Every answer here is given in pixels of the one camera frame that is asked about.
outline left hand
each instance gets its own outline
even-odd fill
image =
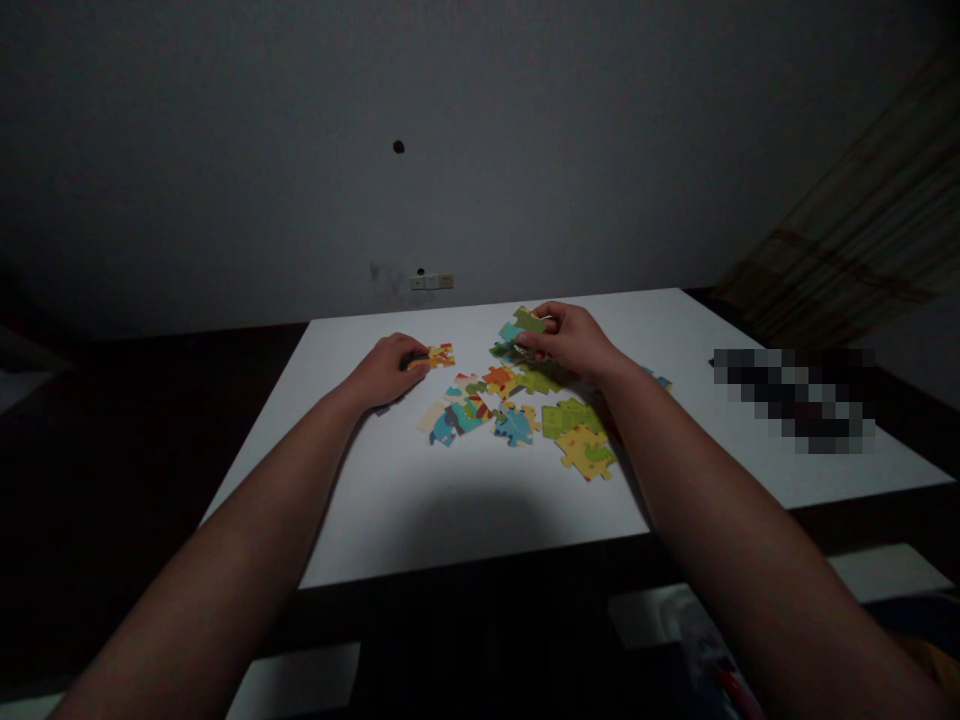
[[[427,365],[417,365],[410,370],[401,370],[403,361],[411,355],[426,354],[426,346],[409,335],[394,333],[380,338],[356,370],[343,381],[343,388],[365,410],[386,405],[423,380],[430,369]]]

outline gray wall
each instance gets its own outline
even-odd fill
[[[3,282],[103,338],[712,284],[948,32],[895,0],[16,5]]]
[[[856,347],[873,348],[878,365],[960,410],[960,287],[875,329]]]

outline hand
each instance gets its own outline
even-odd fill
[[[548,302],[533,314],[546,324],[546,332],[520,333],[517,342],[536,350],[538,360],[548,355],[593,383],[624,362],[630,362],[607,339],[593,316],[579,305]]]
[[[364,410],[386,405],[423,380],[430,369],[427,365],[417,365],[409,370],[401,370],[400,366],[411,355],[426,355],[427,352],[426,346],[403,333],[380,338],[343,381],[342,387]]]

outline white table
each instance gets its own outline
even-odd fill
[[[586,307],[619,348],[672,380],[680,404],[787,508],[952,480],[879,429],[872,453],[796,454],[793,440],[779,437],[778,423],[758,420],[753,403],[732,401],[728,386],[714,384],[714,350],[760,345],[681,290],[566,301]],[[388,413],[366,421],[343,463],[301,588],[649,532],[623,463],[611,466],[611,481],[586,483],[540,434],[530,447],[509,448],[485,426],[447,448],[427,445],[416,430],[457,372],[485,374],[496,364],[488,349],[520,304],[311,322],[204,520],[378,338],[400,331],[428,345],[453,343],[457,365],[432,371]],[[539,409],[570,396],[565,390],[514,400]]]

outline puzzle pieces pile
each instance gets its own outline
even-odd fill
[[[476,375],[459,373],[443,395],[449,405],[435,402],[417,425],[417,430],[427,436],[431,445],[439,442],[450,447],[458,435],[466,435],[493,419],[490,408],[480,398],[480,393],[486,389],[486,383]]]
[[[537,362],[531,354],[520,347],[516,340],[521,332],[542,333],[546,325],[525,307],[513,313],[514,320],[500,328],[501,341],[490,348],[490,354],[500,360],[499,367],[490,367],[482,377],[476,374],[458,374],[454,384],[444,393],[444,402],[436,402],[417,425],[433,445],[439,442],[449,447],[455,438],[466,435],[481,425],[491,423],[496,437],[507,439],[510,447],[523,447],[533,443],[533,436],[541,432],[553,440],[564,456],[564,467],[574,467],[588,482],[599,476],[609,480],[608,467],[615,463],[616,456],[608,446],[612,436],[619,439],[613,418],[606,401],[599,391],[589,404],[576,398],[561,400],[556,405],[544,405],[541,421],[537,422],[537,409],[529,405],[517,405],[510,401],[514,395],[559,392],[573,380],[574,373],[552,361]],[[453,347],[450,344],[430,348],[428,356],[414,359],[410,366],[427,363],[431,368],[454,365]],[[650,368],[643,368],[656,377]],[[666,390],[673,383],[664,377],[656,377]],[[491,410],[482,394],[497,396],[497,409]]]

